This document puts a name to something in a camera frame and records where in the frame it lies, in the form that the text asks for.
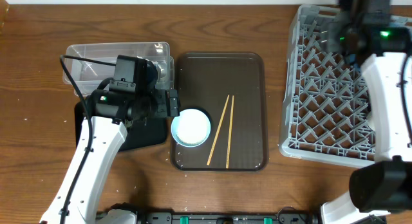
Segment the light blue small bowl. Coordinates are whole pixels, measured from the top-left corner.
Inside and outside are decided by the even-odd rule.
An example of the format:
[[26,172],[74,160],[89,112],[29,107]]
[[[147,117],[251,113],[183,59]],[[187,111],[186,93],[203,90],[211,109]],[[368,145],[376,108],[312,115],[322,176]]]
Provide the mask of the light blue small bowl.
[[211,133],[211,121],[199,109],[185,109],[171,123],[171,134],[175,142],[183,147],[198,147]]

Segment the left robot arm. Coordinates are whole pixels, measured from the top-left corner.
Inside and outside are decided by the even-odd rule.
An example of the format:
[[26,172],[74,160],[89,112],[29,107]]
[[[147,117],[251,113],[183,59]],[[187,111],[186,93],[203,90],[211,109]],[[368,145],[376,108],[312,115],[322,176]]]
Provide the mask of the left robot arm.
[[97,208],[113,160],[126,141],[126,123],[177,117],[174,89],[156,89],[159,70],[149,60],[119,55],[113,77],[84,97],[68,70],[84,112],[75,154],[41,223],[137,223],[138,213],[113,209],[97,219]]

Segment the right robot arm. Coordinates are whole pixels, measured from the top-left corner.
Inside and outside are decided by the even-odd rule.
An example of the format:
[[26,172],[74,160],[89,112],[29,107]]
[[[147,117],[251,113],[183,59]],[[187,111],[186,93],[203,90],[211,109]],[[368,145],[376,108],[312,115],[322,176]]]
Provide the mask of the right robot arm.
[[360,68],[375,130],[375,161],[320,209],[323,223],[364,223],[411,208],[411,31],[391,21],[391,0],[338,0],[322,49]]

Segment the grey dishwasher rack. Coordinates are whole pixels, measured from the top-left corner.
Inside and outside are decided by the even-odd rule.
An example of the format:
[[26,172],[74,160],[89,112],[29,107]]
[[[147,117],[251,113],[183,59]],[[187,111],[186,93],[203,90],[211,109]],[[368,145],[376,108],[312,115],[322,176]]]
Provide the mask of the grey dishwasher rack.
[[369,93],[358,69],[321,48],[321,26],[339,9],[302,5],[290,25],[279,137],[291,158],[362,168],[374,163]]

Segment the black plastic bin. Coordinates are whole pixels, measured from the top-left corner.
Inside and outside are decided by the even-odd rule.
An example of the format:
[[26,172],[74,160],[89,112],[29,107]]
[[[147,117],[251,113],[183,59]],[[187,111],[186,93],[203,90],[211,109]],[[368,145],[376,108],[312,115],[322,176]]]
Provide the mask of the black plastic bin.
[[[74,107],[76,144],[79,143],[82,131],[83,112],[84,109],[78,102]],[[118,151],[130,151],[162,144],[166,141],[166,138],[167,121],[165,118],[150,119],[147,122],[133,122],[132,126],[127,129],[126,140]]]

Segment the clear plastic bin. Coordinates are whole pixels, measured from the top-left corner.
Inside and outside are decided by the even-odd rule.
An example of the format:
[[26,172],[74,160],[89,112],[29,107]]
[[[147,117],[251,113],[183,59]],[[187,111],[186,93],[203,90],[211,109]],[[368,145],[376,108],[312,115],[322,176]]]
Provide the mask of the clear plastic bin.
[[[174,59],[167,42],[112,42],[97,44],[74,44],[67,48],[66,55],[94,61],[116,63],[119,55],[139,57],[151,61],[158,68],[156,89],[174,88]],[[102,80],[112,77],[113,66],[65,59],[65,65],[84,96],[90,95]]]

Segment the dark brown serving tray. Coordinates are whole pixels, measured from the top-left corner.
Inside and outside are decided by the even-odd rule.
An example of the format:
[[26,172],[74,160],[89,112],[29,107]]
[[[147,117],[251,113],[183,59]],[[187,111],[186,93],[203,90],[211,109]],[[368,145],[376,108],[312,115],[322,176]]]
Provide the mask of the dark brown serving tray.
[[[171,142],[172,164],[182,171],[260,171],[268,162],[265,71],[255,53],[186,53],[176,62],[181,109],[199,109],[211,121],[208,139],[198,147]],[[211,164],[207,160],[227,95],[230,95]],[[230,107],[234,116],[230,165],[225,168]]]

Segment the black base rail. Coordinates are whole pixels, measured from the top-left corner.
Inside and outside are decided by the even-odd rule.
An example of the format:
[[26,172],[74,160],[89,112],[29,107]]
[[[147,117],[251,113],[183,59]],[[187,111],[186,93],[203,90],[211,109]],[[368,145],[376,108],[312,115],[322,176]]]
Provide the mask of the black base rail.
[[314,224],[321,223],[318,215],[298,210],[281,210],[273,214],[253,213],[172,213],[149,212],[143,224]]

